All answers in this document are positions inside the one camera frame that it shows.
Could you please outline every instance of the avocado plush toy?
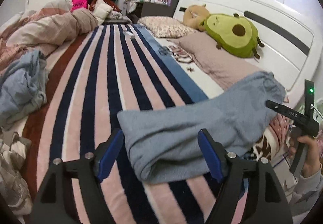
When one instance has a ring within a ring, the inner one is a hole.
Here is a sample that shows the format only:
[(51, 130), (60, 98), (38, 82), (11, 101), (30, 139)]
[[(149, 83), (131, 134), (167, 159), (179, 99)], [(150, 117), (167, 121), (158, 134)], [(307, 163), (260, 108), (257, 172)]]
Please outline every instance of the avocado plush toy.
[(210, 15), (206, 4), (202, 6), (192, 5), (188, 7), (183, 16), (183, 24), (195, 30), (205, 31), (204, 20)]
[(264, 47), (254, 24), (238, 14), (211, 14), (203, 23), (207, 33), (218, 42), (218, 49), (224, 48), (231, 54), (260, 59), (257, 46)]

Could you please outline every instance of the avocado pillow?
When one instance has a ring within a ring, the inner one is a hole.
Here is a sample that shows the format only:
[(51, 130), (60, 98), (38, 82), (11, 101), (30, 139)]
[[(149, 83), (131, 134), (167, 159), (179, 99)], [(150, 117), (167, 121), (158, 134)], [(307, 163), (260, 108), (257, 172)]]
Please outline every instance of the avocado pillow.
[(202, 23), (207, 33), (218, 42), (218, 49), (224, 48), (231, 54), (250, 58), (253, 55), (259, 59), (257, 45), (264, 47), (258, 37), (254, 24), (238, 14), (211, 14)]

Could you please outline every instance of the striped blanket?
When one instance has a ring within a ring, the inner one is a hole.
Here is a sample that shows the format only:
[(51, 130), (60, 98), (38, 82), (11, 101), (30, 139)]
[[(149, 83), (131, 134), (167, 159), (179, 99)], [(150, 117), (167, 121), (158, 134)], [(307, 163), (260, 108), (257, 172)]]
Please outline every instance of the striped blanket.
[[(131, 31), (134, 39), (123, 31)], [(79, 159), (119, 128), (121, 110), (158, 110), (207, 99), (175, 60), (159, 55), (140, 29), (131, 25), (98, 26), (78, 37), (49, 73), (48, 104), (31, 114), (23, 137), (32, 141), (23, 170), (31, 197), (50, 161)], [(204, 223), (220, 185), (208, 173), (185, 181), (148, 185), (135, 177), (125, 146), (110, 176), (101, 184), (116, 223)], [(73, 180), (80, 221), (89, 223), (80, 187)], [(233, 223), (241, 221), (246, 194)]]

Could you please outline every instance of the pink bag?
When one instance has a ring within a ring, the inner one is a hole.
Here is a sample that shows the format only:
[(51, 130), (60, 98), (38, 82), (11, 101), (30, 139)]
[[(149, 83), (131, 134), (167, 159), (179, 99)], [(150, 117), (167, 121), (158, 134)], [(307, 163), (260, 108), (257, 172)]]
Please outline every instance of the pink bag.
[(79, 8), (88, 8), (88, 0), (72, 0), (73, 1), (73, 8), (71, 12), (77, 10)]

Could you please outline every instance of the person's arm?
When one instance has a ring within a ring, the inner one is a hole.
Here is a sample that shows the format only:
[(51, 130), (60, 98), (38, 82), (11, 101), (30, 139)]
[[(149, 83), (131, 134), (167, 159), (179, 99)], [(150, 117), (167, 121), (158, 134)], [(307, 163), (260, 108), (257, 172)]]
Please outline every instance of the person's arm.
[[(317, 140), (309, 136), (302, 136), (298, 138), (298, 141), (300, 143), (307, 144), (309, 149), (302, 174), (289, 203), (293, 216), (297, 216), (311, 210), (323, 188), (323, 176), (321, 175), (322, 164), (319, 160)], [(289, 151), (290, 156), (294, 156), (296, 153), (294, 141), (292, 139), (290, 140)]]

